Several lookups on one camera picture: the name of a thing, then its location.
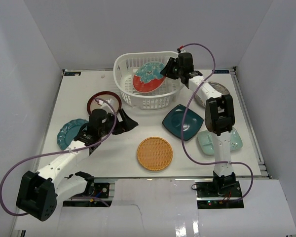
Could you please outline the red and teal round plate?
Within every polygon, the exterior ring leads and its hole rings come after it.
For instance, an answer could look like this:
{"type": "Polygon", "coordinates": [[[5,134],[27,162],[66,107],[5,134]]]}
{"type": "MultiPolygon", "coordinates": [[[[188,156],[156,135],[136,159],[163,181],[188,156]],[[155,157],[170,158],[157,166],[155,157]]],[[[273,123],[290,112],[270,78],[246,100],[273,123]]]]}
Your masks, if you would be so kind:
{"type": "Polygon", "coordinates": [[[158,89],[165,81],[160,72],[165,65],[160,62],[148,62],[133,74],[133,87],[139,93],[150,93],[158,89]]]}

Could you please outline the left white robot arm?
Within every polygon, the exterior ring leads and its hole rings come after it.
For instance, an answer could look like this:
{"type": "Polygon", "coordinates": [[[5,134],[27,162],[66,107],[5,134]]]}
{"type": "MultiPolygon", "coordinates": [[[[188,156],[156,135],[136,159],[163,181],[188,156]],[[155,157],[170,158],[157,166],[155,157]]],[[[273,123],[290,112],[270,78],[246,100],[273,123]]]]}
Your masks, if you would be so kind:
{"type": "Polygon", "coordinates": [[[110,134],[128,132],[139,124],[123,109],[121,119],[103,109],[95,109],[69,146],[48,165],[36,172],[26,172],[20,183],[16,206],[40,221],[47,220],[57,204],[75,195],[89,197],[94,193],[94,176],[73,169],[88,158],[110,134]]]}

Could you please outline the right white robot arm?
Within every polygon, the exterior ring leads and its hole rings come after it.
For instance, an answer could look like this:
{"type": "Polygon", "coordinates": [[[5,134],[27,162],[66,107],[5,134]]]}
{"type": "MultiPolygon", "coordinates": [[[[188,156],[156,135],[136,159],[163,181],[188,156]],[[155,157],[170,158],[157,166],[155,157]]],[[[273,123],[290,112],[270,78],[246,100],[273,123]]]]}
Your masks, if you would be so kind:
{"type": "Polygon", "coordinates": [[[194,70],[191,53],[169,58],[160,72],[169,79],[179,79],[193,95],[205,103],[205,126],[212,136],[214,146],[213,192],[226,196],[236,178],[231,164],[230,138],[235,124],[234,105],[231,95],[223,95],[205,81],[203,75],[194,70]]]}

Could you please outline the brown rimmed beige round plate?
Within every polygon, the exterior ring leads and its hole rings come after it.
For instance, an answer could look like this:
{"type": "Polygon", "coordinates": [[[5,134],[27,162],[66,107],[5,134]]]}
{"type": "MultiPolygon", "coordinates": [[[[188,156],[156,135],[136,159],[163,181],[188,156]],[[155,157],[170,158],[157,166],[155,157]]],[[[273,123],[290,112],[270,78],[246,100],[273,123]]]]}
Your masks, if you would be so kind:
{"type": "Polygon", "coordinates": [[[118,113],[118,110],[122,106],[122,101],[120,97],[111,91],[101,91],[96,94],[94,94],[87,102],[87,112],[89,115],[91,115],[92,111],[94,109],[100,109],[102,105],[104,105],[103,101],[97,102],[96,99],[101,98],[104,99],[113,106],[114,110],[118,113]]]}

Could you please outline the white plastic dish basket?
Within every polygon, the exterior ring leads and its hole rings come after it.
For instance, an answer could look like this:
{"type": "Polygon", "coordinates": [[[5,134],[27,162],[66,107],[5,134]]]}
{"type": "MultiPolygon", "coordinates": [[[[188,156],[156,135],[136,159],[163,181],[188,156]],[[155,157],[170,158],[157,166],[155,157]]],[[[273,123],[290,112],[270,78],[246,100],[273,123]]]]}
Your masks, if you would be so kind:
{"type": "Polygon", "coordinates": [[[165,79],[152,92],[138,92],[133,86],[135,72],[145,63],[160,62],[166,64],[168,60],[177,57],[173,51],[126,53],[119,56],[113,67],[114,82],[121,93],[122,99],[132,107],[143,110],[155,110],[169,106],[179,97],[183,84],[179,80],[165,79]]]}

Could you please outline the woven bamboo round tray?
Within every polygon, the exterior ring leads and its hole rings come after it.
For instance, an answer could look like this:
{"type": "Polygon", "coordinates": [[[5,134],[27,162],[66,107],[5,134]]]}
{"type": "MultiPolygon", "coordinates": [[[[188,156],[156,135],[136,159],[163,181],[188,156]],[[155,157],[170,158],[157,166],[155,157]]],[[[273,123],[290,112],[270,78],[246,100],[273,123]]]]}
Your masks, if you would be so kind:
{"type": "Polygon", "coordinates": [[[167,168],[173,159],[171,145],[163,138],[149,137],[137,148],[139,164],[149,171],[161,171],[167,168]]]}

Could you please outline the right blue table label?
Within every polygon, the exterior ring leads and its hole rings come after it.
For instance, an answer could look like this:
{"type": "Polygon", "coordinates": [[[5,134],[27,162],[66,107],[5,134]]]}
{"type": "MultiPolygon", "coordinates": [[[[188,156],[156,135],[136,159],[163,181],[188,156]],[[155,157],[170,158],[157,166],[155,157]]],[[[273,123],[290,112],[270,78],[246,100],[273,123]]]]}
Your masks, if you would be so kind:
{"type": "Polygon", "coordinates": [[[214,74],[229,74],[229,70],[214,70],[214,74]]]}

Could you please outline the blue table label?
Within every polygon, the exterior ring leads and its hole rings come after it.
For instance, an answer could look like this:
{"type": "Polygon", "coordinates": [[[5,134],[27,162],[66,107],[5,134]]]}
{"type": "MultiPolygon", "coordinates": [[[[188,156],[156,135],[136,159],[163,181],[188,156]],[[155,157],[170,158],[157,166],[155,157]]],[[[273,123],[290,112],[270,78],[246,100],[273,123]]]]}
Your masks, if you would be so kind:
{"type": "Polygon", "coordinates": [[[65,77],[69,77],[69,76],[80,76],[81,75],[81,72],[64,72],[64,76],[65,77]]]}
{"type": "Polygon", "coordinates": [[[214,74],[229,74],[229,70],[214,70],[214,74]]]}

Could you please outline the grey reindeer round plate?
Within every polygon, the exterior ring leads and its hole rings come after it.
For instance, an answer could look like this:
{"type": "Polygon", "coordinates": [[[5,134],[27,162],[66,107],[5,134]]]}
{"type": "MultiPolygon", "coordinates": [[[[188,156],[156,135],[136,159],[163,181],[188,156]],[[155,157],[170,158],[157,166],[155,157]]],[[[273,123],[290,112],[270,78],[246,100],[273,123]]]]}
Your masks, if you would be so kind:
{"type": "MultiPolygon", "coordinates": [[[[213,89],[215,89],[216,91],[218,91],[219,93],[221,93],[223,95],[230,94],[229,90],[224,85],[222,85],[218,82],[210,81],[210,82],[208,82],[208,84],[213,89]]],[[[206,104],[201,100],[201,98],[198,95],[195,95],[194,99],[199,106],[201,106],[202,108],[206,107],[206,104]]]]}

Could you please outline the teal scalloped round plate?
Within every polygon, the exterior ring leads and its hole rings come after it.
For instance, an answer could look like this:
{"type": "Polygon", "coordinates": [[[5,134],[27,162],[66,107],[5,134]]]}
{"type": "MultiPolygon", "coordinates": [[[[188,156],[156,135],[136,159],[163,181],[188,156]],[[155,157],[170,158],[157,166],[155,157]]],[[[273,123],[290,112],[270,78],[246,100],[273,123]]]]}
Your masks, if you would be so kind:
{"type": "Polygon", "coordinates": [[[78,118],[63,125],[57,134],[57,144],[62,151],[70,145],[72,140],[77,136],[80,128],[87,122],[85,119],[78,118]]]}

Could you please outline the left blue table label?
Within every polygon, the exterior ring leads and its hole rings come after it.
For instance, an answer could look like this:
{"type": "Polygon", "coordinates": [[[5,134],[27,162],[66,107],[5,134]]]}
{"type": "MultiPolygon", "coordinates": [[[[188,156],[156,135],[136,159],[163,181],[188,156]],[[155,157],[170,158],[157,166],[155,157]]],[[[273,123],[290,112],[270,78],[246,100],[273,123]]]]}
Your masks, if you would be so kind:
{"type": "Polygon", "coordinates": [[[64,72],[64,76],[65,77],[69,77],[69,76],[80,76],[81,75],[81,72],[64,72]]]}

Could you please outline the light green divided square plate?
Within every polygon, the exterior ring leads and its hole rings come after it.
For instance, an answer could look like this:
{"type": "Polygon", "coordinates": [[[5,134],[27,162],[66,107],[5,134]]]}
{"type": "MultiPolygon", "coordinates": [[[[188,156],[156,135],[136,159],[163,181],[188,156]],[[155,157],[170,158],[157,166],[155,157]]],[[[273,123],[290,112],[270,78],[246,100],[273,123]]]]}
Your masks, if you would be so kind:
{"type": "MultiPolygon", "coordinates": [[[[198,133],[197,139],[203,153],[208,156],[213,156],[215,152],[211,134],[208,131],[202,131],[198,133]]],[[[235,128],[233,128],[230,137],[230,150],[236,151],[242,147],[242,139],[238,131],[235,128]]]]}

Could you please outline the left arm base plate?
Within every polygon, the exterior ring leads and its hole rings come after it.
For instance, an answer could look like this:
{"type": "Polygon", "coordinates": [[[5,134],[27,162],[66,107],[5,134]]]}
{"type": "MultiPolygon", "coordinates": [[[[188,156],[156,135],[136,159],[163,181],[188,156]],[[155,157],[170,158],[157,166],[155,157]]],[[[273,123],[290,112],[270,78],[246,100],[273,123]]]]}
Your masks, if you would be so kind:
{"type": "Polygon", "coordinates": [[[95,198],[108,198],[110,183],[93,183],[87,189],[85,196],[95,198]]]}

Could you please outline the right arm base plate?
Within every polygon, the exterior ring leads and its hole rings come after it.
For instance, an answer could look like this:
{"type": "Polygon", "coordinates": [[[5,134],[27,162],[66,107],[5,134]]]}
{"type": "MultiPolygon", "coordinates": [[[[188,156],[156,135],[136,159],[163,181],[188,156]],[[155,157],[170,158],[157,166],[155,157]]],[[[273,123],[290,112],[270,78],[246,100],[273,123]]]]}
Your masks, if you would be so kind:
{"type": "Polygon", "coordinates": [[[242,196],[239,182],[220,191],[214,187],[213,182],[196,182],[191,189],[196,191],[198,198],[240,198],[242,196]]]}

